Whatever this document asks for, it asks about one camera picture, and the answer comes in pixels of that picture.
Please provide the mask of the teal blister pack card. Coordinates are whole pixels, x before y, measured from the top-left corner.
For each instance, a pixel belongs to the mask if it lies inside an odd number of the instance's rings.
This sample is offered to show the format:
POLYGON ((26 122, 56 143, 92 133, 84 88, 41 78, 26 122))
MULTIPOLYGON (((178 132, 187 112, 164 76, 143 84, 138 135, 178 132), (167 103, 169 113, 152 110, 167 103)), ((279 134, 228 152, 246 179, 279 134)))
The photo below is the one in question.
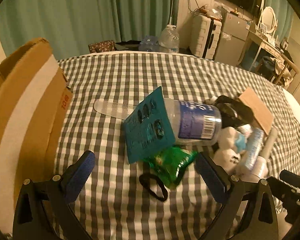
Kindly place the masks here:
POLYGON ((175 143, 161 87, 136 106, 123 127, 130 164, 152 157, 175 143))

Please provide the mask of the clear tape roll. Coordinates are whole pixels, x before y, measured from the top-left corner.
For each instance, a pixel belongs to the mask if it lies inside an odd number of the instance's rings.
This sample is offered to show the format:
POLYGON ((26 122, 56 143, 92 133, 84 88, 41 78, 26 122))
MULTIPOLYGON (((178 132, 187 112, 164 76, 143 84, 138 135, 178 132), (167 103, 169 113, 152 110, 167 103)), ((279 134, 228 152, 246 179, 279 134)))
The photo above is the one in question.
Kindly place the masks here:
POLYGON ((236 168, 236 174, 242 181, 257 183, 260 179, 266 178, 268 174, 266 159, 258 156, 251 171, 245 166, 246 160, 247 156, 244 155, 236 168))

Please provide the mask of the white vanity desk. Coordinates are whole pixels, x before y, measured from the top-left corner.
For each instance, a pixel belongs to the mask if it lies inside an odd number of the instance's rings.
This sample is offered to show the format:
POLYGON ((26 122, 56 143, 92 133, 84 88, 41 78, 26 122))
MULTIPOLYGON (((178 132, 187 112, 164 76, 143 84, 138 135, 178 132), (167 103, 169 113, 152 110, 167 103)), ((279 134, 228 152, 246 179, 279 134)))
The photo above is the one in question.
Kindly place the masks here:
POLYGON ((270 55, 272 55, 273 57, 275 57, 276 59, 281 60, 282 59, 282 54, 281 52, 275 48, 275 46, 271 45, 267 40, 265 40, 264 38, 256 35, 256 33, 254 33, 253 31, 248 31, 248 35, 247 35, 247 39, 244 43, 242 52, 240 54, 240 57, 238 59, 238 63, 237 65, 240 66, 242 63, 242 60, 246 54, 246 52, 249 50, 250 46, 252 43, 255 43, 258 45, 258 50, 254 56, 254 59, 250 65, 249 70, 252 69, 253 64, 256 62, 258 55, 260 53, 260 51, 263 49, 265 50, 267 53, 269 53, 270 55))

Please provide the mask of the white printed cream tube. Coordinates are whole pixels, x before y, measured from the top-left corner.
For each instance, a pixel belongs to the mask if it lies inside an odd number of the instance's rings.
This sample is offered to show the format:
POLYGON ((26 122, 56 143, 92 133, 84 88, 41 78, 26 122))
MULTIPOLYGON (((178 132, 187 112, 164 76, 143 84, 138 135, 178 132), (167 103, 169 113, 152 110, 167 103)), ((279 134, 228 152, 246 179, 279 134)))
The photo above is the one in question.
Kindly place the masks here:
POLYGON ((254 128, 248 138, 245 154, 243 155, 242 167, 251 171, 256 163, 256 159, 261 150, 264 137, 264 131, 260 128, 254 128))

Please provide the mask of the dark patterned floor bag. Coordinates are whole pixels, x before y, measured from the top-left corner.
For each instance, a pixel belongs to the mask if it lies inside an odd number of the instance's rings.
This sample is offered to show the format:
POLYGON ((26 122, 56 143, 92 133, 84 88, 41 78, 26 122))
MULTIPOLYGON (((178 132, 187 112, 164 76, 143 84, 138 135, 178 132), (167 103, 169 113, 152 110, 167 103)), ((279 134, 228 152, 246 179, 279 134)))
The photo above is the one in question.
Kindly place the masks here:
POLYGON ((90 53, 103 53, 115 50, 115 42, 113 40, 102 41, 88 45, 90 53))

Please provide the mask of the white plastic tube stick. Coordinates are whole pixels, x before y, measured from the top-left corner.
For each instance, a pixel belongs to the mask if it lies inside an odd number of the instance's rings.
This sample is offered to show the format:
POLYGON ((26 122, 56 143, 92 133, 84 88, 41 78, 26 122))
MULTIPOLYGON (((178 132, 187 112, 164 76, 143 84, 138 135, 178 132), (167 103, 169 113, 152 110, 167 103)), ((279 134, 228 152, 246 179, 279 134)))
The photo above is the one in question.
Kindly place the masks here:
POLYGON ((271 150, 273 148, 274 142, 277 139, 278 131, 275 127, 273 127, 267 137, 266 143, 262 151, 260 152, 260 156, 265 160, 269 159, 271 150))

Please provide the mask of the green curtain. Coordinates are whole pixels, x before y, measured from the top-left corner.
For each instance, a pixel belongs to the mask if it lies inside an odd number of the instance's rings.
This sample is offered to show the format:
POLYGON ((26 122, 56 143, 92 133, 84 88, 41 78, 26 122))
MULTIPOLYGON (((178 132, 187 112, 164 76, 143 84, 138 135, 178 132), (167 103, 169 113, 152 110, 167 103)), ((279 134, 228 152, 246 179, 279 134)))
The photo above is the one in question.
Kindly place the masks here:
POLYGON ((92 43, 140 41, 177 22, 179 0, 3 0, 0 42, 6 55, 47 39, 57 59, 87 54, 92 43))

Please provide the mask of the green checkered bedsheet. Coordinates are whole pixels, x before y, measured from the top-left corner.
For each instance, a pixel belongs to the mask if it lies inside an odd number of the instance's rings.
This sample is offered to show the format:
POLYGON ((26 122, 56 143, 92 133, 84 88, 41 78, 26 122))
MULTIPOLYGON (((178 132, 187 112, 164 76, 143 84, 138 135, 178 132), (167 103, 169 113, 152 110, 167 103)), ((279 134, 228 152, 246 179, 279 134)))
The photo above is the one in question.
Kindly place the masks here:
POLYGON ((192 56, 119 53, 73 57, 59 62, 72 89, 56 157, 63 173, 85 150, 96 165, 74 212, 93 239, 198 239, 220 207, 191 165, 166 202, 151 197, 139 176, 143 163, 129 164, 122 122, 97 113, 96 99, 137 105, 157 87, 164 97, 203 102, 239 96, 252 88, 271 111, 278 136, 268 160, 269 175, 300 174, 300 123, 284 91, 246 70, 192 56))

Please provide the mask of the clear bottle blue label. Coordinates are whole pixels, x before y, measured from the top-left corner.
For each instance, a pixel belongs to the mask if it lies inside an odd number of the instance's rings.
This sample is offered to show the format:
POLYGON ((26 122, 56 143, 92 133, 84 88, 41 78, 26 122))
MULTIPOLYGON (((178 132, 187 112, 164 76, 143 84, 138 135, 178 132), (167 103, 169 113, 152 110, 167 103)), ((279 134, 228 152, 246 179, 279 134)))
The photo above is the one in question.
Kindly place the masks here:
POLYGON ((213 105, 164 99, 176 145, 212 146, 222 129, 219 109, 213 105))

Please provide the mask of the large clear water jug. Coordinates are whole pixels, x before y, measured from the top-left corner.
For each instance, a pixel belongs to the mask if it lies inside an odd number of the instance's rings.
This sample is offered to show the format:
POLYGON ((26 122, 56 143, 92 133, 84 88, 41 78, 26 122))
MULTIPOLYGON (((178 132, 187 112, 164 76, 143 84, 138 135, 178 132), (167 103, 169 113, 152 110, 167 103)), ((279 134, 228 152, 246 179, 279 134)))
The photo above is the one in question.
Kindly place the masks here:
POLYGON ((179 53, 179 33, 175 25, 168 24, 161 32, 158 42, 162 47, 169 50, 170 53, 179 53))

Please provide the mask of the green snack bag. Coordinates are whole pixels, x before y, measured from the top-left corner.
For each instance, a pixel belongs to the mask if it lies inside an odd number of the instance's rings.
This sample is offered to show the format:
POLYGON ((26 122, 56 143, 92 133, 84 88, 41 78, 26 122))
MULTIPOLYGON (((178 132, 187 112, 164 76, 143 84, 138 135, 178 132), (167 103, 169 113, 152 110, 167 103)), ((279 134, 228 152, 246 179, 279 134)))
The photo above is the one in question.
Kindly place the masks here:
POLYGON ((185 171, 198 155, 197 151, 189 151, 179 147, 170 147, 145 158, 154 174, 169 189, 175 189, 181 182, 185 171))

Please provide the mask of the clear plastic comb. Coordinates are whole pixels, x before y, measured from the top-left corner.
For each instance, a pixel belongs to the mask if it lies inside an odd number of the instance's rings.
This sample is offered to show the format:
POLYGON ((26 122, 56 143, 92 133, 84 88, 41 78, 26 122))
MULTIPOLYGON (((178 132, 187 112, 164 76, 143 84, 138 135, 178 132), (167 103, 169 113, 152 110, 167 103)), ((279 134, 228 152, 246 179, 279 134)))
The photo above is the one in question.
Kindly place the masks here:
POLYGON ((96 99, 94 102, 94 110, 97 113, 117 119, 125 120, 133 113, 136 106, 125 103, 109 102, 102 99, 96 99))

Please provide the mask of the dark translucent plastic cup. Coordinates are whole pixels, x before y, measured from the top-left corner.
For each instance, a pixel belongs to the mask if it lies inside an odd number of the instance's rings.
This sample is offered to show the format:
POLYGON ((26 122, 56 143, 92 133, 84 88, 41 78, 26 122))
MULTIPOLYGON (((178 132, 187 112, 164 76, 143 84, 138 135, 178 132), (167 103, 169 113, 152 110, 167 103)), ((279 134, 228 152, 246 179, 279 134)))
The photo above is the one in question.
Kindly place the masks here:
POLYGON ((237 128, 251 124, 254 121, 254 114, 250 107, 228 96, 219 96, 215 100, 214 106, 216 106, 221 113, 222 128, 237 128))

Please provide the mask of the grey mini fridge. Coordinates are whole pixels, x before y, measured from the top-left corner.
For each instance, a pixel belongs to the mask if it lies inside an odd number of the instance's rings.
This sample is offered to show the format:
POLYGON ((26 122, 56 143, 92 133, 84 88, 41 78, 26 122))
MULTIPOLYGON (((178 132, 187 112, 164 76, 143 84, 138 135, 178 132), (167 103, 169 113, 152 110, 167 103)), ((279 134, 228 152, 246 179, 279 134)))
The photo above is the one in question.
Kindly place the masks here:
POLYGON ((227 11, 224 12, 221 34, 213 60, 236 66, 248 36, 248 21, 227 11))

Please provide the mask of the white plush bear toy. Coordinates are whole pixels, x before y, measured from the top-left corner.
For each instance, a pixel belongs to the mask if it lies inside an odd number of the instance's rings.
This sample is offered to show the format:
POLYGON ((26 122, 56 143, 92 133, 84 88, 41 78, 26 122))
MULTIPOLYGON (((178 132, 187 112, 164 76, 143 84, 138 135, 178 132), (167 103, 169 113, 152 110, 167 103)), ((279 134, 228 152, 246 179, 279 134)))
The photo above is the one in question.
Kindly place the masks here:
POLYGON ((220 131, 217 142, 218 150, 213 156, 213 161, 227 174, 232 175, 243 160, 246 138, 233 127, 226 127, 220 131))

